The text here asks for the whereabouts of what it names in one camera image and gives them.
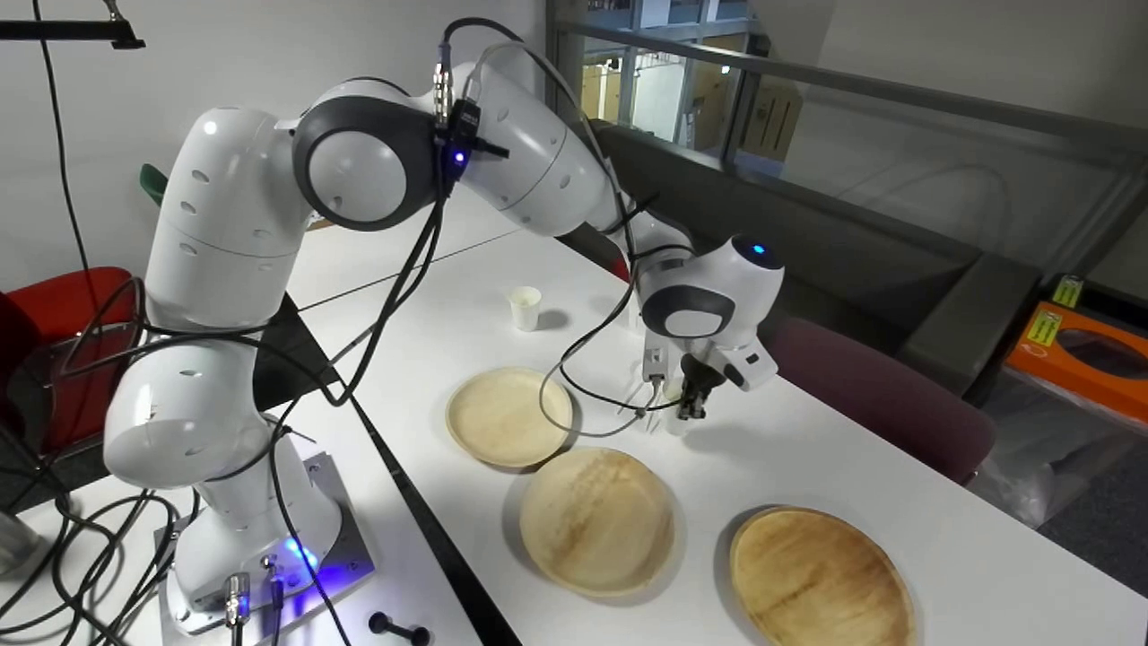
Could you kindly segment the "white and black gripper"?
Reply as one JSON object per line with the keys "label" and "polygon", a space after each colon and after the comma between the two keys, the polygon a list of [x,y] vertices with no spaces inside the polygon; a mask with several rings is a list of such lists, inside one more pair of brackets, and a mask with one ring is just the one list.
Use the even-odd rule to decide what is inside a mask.
{"label": "white and black gripper", "polygon": [[648,334],[643,345],[643,369],[644,369],[644,414],[657,411],[665,386],[677,388],[677,416],[704,420],[708,399],[720,386],[735,386],[742,393],[763,388],[777,363],[760,341],[669,341]]}

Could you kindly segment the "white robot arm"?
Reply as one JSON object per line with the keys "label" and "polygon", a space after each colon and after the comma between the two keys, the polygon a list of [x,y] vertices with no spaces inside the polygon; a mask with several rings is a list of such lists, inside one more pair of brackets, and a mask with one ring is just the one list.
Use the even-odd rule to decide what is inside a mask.
{"label": "white robot arm", "polygon": [[358,77],[293,120],[210,107],[168,171],[142,271],[146,347],[105,416],[116,478],[203,496],[175,538],[173,589],[190,607],[214,609],[263,573],[305,587],[339,536],[339,505],[253,401],[309,225],[329,223],[358,259],[393,254],[458,189],[538,238],[613,238],[648,339],[684,358],[684,414],[720,381],[773,377],[760,341],[782,290],[773,250],[746,238],[694,250],[625,197],[594,144],[480,63],[445,69],[422,96]]}

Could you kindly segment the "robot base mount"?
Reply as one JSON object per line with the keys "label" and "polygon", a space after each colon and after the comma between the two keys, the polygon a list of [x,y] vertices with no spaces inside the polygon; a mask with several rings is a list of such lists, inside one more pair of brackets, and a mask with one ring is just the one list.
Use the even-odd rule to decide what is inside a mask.
{"label": "robot base mount", "polygon": [[161,591],[168,639],[272,646],[374,573],[374,555],[327,451],[279,448],[203,481]]}

